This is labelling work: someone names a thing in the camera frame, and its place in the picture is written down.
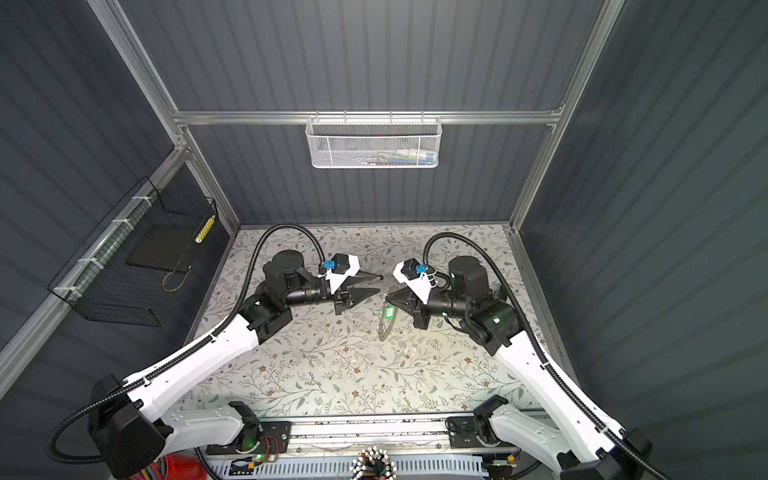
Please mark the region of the key with green tag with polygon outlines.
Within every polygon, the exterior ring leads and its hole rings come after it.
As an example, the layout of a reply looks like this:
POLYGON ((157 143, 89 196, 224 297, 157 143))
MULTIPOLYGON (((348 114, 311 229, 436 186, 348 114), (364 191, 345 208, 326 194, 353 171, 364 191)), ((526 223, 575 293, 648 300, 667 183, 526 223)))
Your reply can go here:
POLYGON ((396 314, 396 308, 392 305, 389 305, 384 309, 383 318, 390 320, 395 317, 395 314, 396 314))

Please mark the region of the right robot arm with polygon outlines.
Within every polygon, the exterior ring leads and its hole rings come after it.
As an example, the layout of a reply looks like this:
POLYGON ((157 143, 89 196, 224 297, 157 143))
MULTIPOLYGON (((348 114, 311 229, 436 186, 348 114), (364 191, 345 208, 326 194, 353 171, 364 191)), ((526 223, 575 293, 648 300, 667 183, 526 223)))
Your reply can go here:
POLYGON ((512 444, 560 479, 666 478, 649 461, 647 436, 625 429, 544 351, 500 268, 476 242, 440 232, 427 240, 421 259, 399 262, 393 276, 402 287, 386 300, 415 328, 443 318, 510 371, 554 423, 548 426, 495 394, 473 411, 481 443, 512 444))

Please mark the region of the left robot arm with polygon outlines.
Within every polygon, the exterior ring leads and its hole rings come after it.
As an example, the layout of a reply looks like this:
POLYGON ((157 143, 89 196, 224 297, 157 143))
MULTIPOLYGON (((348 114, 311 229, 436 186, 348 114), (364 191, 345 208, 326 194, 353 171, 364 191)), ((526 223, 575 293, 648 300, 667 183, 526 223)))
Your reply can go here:
POLYGON ((370 282, 382 275, 361 269, 358 256, 327 257, 319 240, 304 226, 319 258, 311 274, 296 250, 283 250, 264 267, 264 280, 254 285, 258 256, 270 236, 268 228, 256 243, 232 310, 211 330, 165 359, 123 380, 102 378, 89 404, 53 428, 44 446, 46 456, 65 465, 104 463, 116 477, 130 477, 154 460, 190 448, 182 430, 163 416, 192 387, 223 365, 272 338, 293 319, 294 305, 331 303, 336 314, 376 294, 370 282))

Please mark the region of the bundle of markers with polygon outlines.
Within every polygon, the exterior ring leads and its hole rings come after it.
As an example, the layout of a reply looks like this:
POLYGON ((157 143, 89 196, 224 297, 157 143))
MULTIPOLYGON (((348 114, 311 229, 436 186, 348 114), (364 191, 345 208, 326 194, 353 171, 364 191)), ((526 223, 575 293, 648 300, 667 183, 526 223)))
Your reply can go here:
POLYGON ((384 449, 377 446, 361 450, 352 460, 350 480, 393 480, 397 478, 397 465, 384 449))

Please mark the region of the red pencil cup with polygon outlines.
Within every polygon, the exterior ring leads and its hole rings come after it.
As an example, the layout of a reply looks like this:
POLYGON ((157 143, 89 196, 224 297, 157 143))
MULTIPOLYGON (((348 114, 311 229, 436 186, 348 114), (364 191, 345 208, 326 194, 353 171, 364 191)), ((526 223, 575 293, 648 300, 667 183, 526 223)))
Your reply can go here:
POLYGON ((152 462, 135 478, 146 480, 206 480, 208 474, 197 459, 185 455, 170 454, 152 462))

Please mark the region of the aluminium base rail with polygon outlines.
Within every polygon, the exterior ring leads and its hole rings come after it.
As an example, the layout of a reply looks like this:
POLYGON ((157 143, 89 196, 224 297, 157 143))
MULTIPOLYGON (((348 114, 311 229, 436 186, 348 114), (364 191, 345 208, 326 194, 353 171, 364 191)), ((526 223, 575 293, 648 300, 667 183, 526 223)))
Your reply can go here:
POLYGON ((281 457, 347 455, 365 447, 392 454, 524 452, 557 456, 577 451, 542 410, 509 405, 477 422, 470 412, 264 418, 281 457))

